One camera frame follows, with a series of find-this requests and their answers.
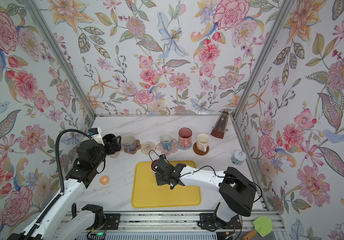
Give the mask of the white mug blue handle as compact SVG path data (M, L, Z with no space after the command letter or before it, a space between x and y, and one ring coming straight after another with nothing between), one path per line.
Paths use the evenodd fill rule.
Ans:
M172 150L173 137L170 133L163 133L160 135L160 144L164 150L170 152Z

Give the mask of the cream mug pink handle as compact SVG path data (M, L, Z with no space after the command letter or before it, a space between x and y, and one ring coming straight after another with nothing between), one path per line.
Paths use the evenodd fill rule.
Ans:
M199 134L196 140L196 147L199 151L206 153L210 143L210 137L207 134Z

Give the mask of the red interior white mug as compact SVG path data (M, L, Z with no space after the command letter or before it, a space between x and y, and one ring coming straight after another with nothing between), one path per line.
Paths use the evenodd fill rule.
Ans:
M154 161L151 163L151 169L152 169L153 171L155 171L155 170L157 169L157 162L158 162L158 160L154 160Z

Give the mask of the black mug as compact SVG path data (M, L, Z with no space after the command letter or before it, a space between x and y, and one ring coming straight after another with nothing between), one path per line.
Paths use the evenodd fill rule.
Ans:
M104 145L106 145L108 143L112 143L115 138L116 138L116 136L114 134L104 135L103 136L103 143L104 143Z

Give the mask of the brown wooden round coaster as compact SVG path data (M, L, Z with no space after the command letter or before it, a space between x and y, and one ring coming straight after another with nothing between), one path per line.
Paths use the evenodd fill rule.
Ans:
M204 151L201 151L201 150L198 149L197 143L194 143L194 145L193 145L193 151L194 151L197 155L199 155L199 156L205 156L205 155L207 155L207 154L209 153L209 150L210 150L210 147L207 147L207 148L206 148L206 152L204 152Z

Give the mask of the white mug purple handle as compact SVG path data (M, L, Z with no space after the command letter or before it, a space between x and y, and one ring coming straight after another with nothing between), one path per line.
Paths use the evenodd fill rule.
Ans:
M131 145L136 141L136 137L133 134L126 134L122 137L122 144L124 145Z

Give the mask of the cork paw print coaster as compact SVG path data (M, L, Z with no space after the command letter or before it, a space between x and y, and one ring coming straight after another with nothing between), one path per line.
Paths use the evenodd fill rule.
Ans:
M123 147L125 153L134 155L134 154L136 154L136 152L138 150L141 149L142 144L141 144L140 140L136 140L131 145L124 145L124 144L122 144L122 147Z

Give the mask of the grey round coaster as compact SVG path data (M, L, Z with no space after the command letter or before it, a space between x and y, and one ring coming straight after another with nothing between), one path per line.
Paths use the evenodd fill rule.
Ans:
M180 145L180 142L177 143L177 146L178 146L178 149L179 149L179 150L187 151L187 150L189 150L189 149L192 148L192 142L190 142L189 146L186 147L186 148L182 147L182 146Z

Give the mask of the white embroidered round coaster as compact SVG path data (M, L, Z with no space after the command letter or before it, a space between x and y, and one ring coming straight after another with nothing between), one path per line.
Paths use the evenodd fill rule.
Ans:
M156 144L150 141L144 142L141 146L141 152L144 155L148 155L149 152L154 151L155 149L156 149Z

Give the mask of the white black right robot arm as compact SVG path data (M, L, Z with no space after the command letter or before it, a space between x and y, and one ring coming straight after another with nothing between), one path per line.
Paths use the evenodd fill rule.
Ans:
M172 165L165 155L153 160L151 169L155 172L159 186L195 186L219 193L222 197L209 223L225 229L236 216L251 216L253 204L259 200L256 194L261 187L250 181L239 170L228 167L225 171L215 171L211 166L200 169L186 164Z

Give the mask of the pale pink flower coaster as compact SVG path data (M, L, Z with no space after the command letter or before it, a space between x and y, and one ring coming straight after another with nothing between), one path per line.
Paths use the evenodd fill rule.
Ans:
M120 152L116 152L112 155L109 155L110 158L117 158L120 155Z

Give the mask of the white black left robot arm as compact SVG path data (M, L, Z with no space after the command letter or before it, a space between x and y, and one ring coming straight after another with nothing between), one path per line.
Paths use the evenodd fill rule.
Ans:
M77 147L74 166L63 174L60 161L60 141L66 133L79 133L87 138ZM60 180L60 190L51 199L39 216L21 233L12 233L10 240L74 240L84 230L105 227L108 219L103 207L87 204L71 221L60 227L60 223L76 199L89 187L98 167L106 165L106 157L120 152L122 137L108 134L102 136L100 128L89 129L87 133L73 129L61 131L55 141L55 159Z

